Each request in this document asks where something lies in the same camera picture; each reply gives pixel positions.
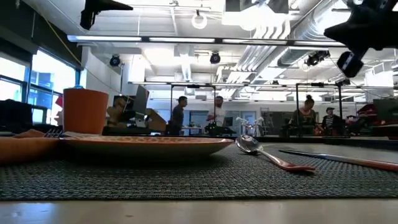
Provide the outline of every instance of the plate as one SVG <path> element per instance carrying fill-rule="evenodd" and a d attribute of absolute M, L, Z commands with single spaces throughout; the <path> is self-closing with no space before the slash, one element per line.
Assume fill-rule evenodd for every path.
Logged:
<path fill-rule="evenodd" d="M 157 136 L 74 136 L 62 141 L 80 152 L 148 159 L 209 156 L 234 142 L 219 138 Z"/>

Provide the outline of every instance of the ceiling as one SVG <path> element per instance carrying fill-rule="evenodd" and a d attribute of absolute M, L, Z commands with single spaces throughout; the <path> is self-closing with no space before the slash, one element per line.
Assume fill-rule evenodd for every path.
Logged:
<path fill-rule="evenodd" d="M 267 15 L 247 14 L 236 16 L 234 20 L 229 17 L 227 21 L 225 12 L 225 1 L 219 0 L 178 0 L 177 7 L 168 7 L 171 0 L 117 0 L 124 4 L 134 5 L 133 11 L 104 11 L 96 16 L 95 24 L 90 30 L 84 30 L 79 26 L 80 12 L 83 10 L 85 0 L 24 0 L 27 4 L 35 8 L 36 11 L 44 15 L 48 20 L 54 23 L 57 27 L 70 35 L 143 35 L 143 36 L 181 36 L 181 37 L 229 37 L 229 38 L 253 38 L 256 37 L 256 29 L 248 31 L 248 26 L 254 22 L 261 24 L 278 23 L 280 24 L 281 33 L 274 37 L 275 33 L 268 38 L 285 37 L 282 34 L 304 16 L 309 10 L 315 6 L 319 0 L 289 0 L 289 13 L 284 17 L 267 17 Z M 196 9 L 207 17 L 207 25 L 203 29 L 197 29 L 192 24 L 192 17 L 196 14 Z M 283 26 L 283 21 L 272 21 L 279 18 L 285 18 L 289 27 Z M 174 59 L 175 44 L 136 44 L 125 42 L 95 42 L 88 44 L 93 47 L 105 47 L 107 49 L 117 48 L 140 48 L 146 59 L 156 69 L 155 76 L 150 77 L 151 81 L 162 81 L 163 77 L 174 77 L 176 73 L 182 72 L 182 65 L 178 60 Z M 213 44 L 195 44 L 193 60 L 190 61 L 190 69 L 192 71 L 193 81 L 206 80 L 207 77 L 216 75 L 219 66 L 230 65 L 234 67 L 245 54 L 248 54 L 249 47 L 244 45 L 213 45 Z M 277 51 L 270 48 L 270 50 L 258 51 L 260 53 L 269 52 L 268 59 Z M 221 56 L 221 63 L 212 65 L 209 62 L 212 52 L 217 51 Z M 347 49 L 329 49 L 331 57 L 324 62 L 311 68 L 309 71 L 304 71 L 301 64 L 302 59 L 290 67 L 280 69 L 273 80 L 278 80 L 280 83 L 294 84 L 297 82 L 333 82 L 341 77 L 341 72 L 336 68 L 336 61 L 341 53 Z M 108 58 L 111 53 L 103 53 L 97 55 L 99 58 Z M 394 51 L 386 49 L 380 52 L 369 50 L 364 57 L 366 64 L 365 69 L 373 68 L 380 63 L 391 63 L 394 61 Z M 259 68 L 252 71 L 251 82 L 257 80 L 256 83 L 267 83 L 269 80 L 262 80 L 262 72 L 264 69 L 271 67 L 272 62 L 264 65 L 262 61 Z M 355 78 L 357 85 L 364 83 L 363 73 Z"/>

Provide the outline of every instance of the placemat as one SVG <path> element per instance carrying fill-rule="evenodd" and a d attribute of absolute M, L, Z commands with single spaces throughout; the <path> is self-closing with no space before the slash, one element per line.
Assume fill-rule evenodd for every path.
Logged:
<path fill-rule="evenodd" d="M 0 167 L 0 200 L 228 200 L 280 198 L 395 198 L 398 174 L 278 152 L 313 175 L 281 170 L 264 156 L 230 146 L 202 161 L 108 161 L 101 165 L 44 161 Z"/>

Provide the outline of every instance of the spoon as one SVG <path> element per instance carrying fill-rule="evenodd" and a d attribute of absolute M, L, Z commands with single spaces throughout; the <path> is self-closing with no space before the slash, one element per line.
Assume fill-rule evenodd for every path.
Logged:
<path fill-rule="evenodd" d="M 261 153 L 265 155 L 268 159 L 271 160 L 273 164 L 277 167 L 286 170 L 286 171 L 308 171 L 308 170 L 315 170 L 314 167 L 311 166 L 296 166 L 295 164 L 291 164 L 289 162 L 283 161 L 278 157 L 275 157 L 268 152 L 265 152 L 262 148 L 262 145 L 255 140 L 253 137 L 248 135 L 242 135 L 235 139 L 235 143 L 238 146 L 239 150 L 249 154 L 249 155 L 256 155 Z"/>

